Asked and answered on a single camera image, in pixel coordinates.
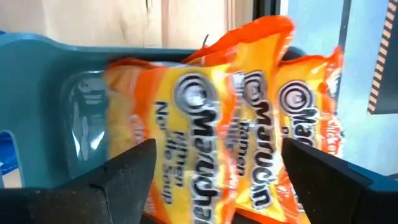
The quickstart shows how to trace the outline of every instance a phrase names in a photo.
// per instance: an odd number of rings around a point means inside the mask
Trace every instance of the blue plastic bin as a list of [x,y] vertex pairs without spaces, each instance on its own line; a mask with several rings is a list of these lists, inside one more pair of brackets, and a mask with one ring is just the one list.
[[56,187],[107,159],[106,85],[100,79],[107,64],[123,57],[178,62],[192,52],[77,47],[35,34],[1,35],[0,105],[7,106],[0,110],[0,132],[12,136],[22,186]]
[[18,167],[12,138],[6,132],[0,133],[0,165],[3,175],[8,174]]

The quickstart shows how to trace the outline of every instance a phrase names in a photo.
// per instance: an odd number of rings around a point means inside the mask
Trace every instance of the wooden wall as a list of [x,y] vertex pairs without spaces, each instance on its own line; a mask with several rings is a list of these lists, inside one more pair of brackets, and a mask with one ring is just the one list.
[[75,45],[197,49],[251,12],[252,0],[0,0],[0,30]]

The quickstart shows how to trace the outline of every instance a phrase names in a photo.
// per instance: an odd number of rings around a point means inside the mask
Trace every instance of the orange plastic wrapper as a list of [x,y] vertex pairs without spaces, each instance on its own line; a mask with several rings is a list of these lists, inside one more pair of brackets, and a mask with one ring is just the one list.
[[[330,57],[307,55],[280,63],[273,85],[277,99],[282,137],[290,137],[329,154],[341,157],[343,128],[335,115],[337,79],[343,66],[343,53],[336,48]],[[280,196],[294,199],[286,203],[285,215],[290,223],[309,223],[294,194],[285,169],[277,187]]]
[[237,104],[238,142],[235,157],[239,176],[237,212],[260,223],[285,223],[286,200],[277,191],[282,159],[276,91],[271,85],[277,65],[287,50],[294,26],[284,16],[262,17],[232,30],[217,43],[195,52],[185,63],[211,66],[230,63],[230,71],[243,73],[243,94]]
[[155,174],[144,213],[157,223],[232,220],[238,180],[224,139],[236,95],[228,69],[127,59],[104,74],[110,89],[110,156],[156,139]]

